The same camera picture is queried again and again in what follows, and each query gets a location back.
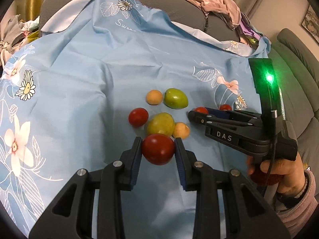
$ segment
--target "tomato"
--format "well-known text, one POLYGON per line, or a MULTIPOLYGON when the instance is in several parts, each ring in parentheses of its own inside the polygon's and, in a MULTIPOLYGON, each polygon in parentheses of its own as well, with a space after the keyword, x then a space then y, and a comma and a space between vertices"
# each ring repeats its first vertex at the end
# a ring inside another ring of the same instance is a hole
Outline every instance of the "tomato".
POLYGON ((221 111, 232 111, 232 107, 228 104, 223 104, 220 106, 221 111))
POLYGON ((208 110, 205 107, 197 107, 196 109, 193 109, 193 111, 208 114, 208 110))
POLYGON ((148 120, 148 112, 144 108, 136 108, 130 112, 128 119, 133 127, 141 127, 148 120))
POLYGON ((168 136, 152 134, 142 142, 142 154, 151 164, 167 164, 175 153, 175 144, 168 136))

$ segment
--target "pink sleeve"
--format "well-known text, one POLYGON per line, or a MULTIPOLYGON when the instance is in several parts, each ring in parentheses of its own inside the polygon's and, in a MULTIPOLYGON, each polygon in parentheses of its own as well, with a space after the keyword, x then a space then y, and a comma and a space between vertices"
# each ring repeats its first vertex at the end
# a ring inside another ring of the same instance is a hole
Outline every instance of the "pink sleeve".
POLYGON ((308 177, 309 186, 303 199, 295 207, 277 213, 288 228, 292 238, 307 223, 318 205, 315 199, 315 177, 310 171, 305 171, 305 175, 308 177))

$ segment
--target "gray sofa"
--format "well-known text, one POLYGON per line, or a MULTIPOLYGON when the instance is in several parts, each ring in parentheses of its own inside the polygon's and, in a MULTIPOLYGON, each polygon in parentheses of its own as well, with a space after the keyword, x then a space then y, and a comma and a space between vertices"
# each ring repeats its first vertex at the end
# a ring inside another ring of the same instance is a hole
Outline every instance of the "gray sofa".
MULTIPOLYGON (((45 0, 40 13, 41 28, 71 0, 45 0)), ((165 11, 172 21, 200 29, 219 41, 239 41, 237 33, 217 16, 205 19, 202 11, 185 0, 140 0, 144 5, 165 11)), ((272 44, 269 57, 283 93, 286 118, 295 130, 304 163, 319 180, 319 62, 290 30, 283 29, 272 44)))

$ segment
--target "human hand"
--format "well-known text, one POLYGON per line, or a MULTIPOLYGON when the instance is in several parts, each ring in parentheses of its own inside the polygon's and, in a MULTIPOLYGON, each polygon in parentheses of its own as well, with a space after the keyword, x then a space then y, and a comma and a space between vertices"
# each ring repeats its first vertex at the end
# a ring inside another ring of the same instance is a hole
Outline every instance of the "human hand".
MULTIPOLYGON (((261 171, 267 173, 269 165, 269 160, 263 161, 260 164, 261 171)), ((247 166, 248 175, 252 175, 255 171, 255 165, 253 164, 253 158, 251 156, 247 158, 247 166)), ((276 159, 272 166, 271 174, 284 175, 283 179, 279 182, 277 192, 285 196, 295 197, 305 186, 305 173, 299 153, 297 153, 295 161, 276 159)))

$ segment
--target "green led light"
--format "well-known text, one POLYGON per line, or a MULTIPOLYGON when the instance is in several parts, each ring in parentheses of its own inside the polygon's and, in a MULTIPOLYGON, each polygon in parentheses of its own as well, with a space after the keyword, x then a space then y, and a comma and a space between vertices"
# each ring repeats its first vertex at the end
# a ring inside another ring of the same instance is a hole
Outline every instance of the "green led light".
POLYGON ((272 83, 274 82, 275 77, 270 74, 270 73, 266 73, 266 80, 272 85, 272 83))

